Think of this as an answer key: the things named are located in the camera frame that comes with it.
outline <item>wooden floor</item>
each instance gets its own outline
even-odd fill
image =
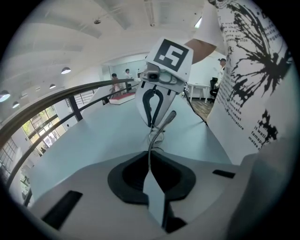
[[[208,100],[207,103],[204,103],[204,101],[205,100],[193,99],[192,105],[195,111],[206,121],[214,104],[210,103]]]

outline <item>gray tabletop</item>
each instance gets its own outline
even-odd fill
[[[151,106],[157,104],[153,98]],[[160,147],[167,153],[201,161],[228,163],[224,149],[186,101],[177,96],[169,112],[177,116],[166,127]],[[135,99],[121,105],[107,104],[71,127],[31,169],[33,198],[56,186],[79,169],[122,155],[148,150],[150,129],[135,106]]]

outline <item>printed shirt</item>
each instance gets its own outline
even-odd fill
[[[231,161],[241,162],[237,148],[255,153],[287,132],[286,120],[269,109],[275,108],[272,96],[293,64],[291,53],[270,18],[251,0],[206,1],[194,38],[216,46],[226,57],[208,125]]]

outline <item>chair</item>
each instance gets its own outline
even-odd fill
[[[211,94],[213,97],[216,97],[216,96],[217,96],[217,93],[218,93],[218,89],[217,89],[217,90],[214,89],[215,84],[216,84],[217,81],[218,81],[218,79],[217,79],[216,77],[213,77],[212,80],[210,81],[210,87],[211,87],[210,94]],[[210,99],[209,101],[210,101],[210,103],[215,102],[214,99]]]

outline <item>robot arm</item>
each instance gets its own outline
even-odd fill
[[[161,38],[146,58],[147,68],[135,93],[135,101],[148,127],[157,126],[176,94],[184,90],[192,66],[193,50]],[[156,94],[158,106],[151,117],[150,99]]]

